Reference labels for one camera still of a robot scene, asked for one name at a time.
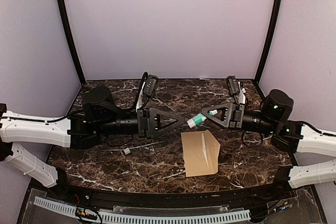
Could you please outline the small grey glue cap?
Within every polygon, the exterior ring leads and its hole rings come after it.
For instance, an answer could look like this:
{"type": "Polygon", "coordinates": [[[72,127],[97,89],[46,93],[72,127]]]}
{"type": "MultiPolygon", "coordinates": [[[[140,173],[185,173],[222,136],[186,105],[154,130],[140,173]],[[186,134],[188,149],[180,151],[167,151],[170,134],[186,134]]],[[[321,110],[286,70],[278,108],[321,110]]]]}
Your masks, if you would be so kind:
{"type": "Polygon", "coordinates": [[[123,150],[123,152],[125,153],[125,155],[128,155],[128,154],[131,153],[131,151],[130,151],[129,148],[125,148],[125,149],[123,150]]]}

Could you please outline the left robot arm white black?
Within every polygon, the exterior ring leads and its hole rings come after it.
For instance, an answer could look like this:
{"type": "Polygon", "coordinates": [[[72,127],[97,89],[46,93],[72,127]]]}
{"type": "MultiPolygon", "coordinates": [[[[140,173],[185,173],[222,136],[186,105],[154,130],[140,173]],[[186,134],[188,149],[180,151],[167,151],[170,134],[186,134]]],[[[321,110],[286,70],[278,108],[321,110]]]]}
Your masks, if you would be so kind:
{"type": "Polygon", "coordinates": [[[1,104],[1,161],[40,182],[63,201],[74,197],[67,174],[27,151],[23,142],[87,150],[109,135],[153,139],[183,125],[184,118],[155,108],[122,109],[110,89],[100,86],[83,94],[82,108],[60,118],[19,115],[1,104]]]}

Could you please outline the brown paper envelope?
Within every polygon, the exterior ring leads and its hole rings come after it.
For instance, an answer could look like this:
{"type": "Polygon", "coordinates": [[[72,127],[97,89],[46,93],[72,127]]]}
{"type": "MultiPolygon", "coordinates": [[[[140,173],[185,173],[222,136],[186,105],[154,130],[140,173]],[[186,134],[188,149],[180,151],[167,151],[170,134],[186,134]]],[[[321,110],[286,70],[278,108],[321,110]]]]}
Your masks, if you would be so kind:
{"type": "Polygon", "coordinates": [[[214,175],[218,172],[220,143],[209,131],[181,133],[183,160],[186,177],[214,175]],[[205,133],[210,168],[207,167],[203,152],[201,135],[205,133]]]}

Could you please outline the green white glue stick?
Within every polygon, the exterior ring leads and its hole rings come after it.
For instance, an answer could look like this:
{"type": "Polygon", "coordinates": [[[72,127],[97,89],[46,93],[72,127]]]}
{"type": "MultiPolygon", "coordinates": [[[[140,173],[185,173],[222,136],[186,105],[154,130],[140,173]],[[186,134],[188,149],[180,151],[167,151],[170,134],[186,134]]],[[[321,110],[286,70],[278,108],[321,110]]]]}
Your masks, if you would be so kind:
{"type": "Polygon", "coordinates": [[[198,115],[192,117],[191,119],[187,120],[188,126],[192,129],[193,127],[201,125],[207,119],[206,116],[199,113],[198,115]]]}

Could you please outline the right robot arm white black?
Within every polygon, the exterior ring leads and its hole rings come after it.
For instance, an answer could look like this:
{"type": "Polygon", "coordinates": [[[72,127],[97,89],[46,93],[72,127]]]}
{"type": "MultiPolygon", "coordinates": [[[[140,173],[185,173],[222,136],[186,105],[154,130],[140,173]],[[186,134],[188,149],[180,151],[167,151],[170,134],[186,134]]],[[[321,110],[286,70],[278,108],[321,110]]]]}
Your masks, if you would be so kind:
{"type": "MultiPolygon", "coordinates": [[[[273,89],[264,98],[260,110],[243,104],[224,103],[202,108],[201,113],[215,124],[228,129],[260,133],[271,137],[271,144],[287,153],[316,153],[335,158],[335,132],[319,130],[289,116],[294,101],[283,91],[273,89]]],[[[309,166],[283,166],[268,188],[273,200],[289,189],[335,181],[335,160],[309,166]]]]}

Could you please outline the cream decorated letter paper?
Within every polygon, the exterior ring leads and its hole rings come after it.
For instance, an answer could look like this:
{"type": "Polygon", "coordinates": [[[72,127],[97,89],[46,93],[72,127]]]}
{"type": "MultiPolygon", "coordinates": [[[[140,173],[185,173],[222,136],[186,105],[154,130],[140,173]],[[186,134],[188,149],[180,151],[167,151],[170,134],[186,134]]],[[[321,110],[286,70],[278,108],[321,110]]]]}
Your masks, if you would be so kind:
{"type": "Polygon", "coordinates": [[[201,139],[202,139],[202,152],[203,152],[203,156],[204,156],[204,159],[205,159],[207,167],[210,168],[210,158],[208,156],[205,133],[202,133],[201,139]]]}

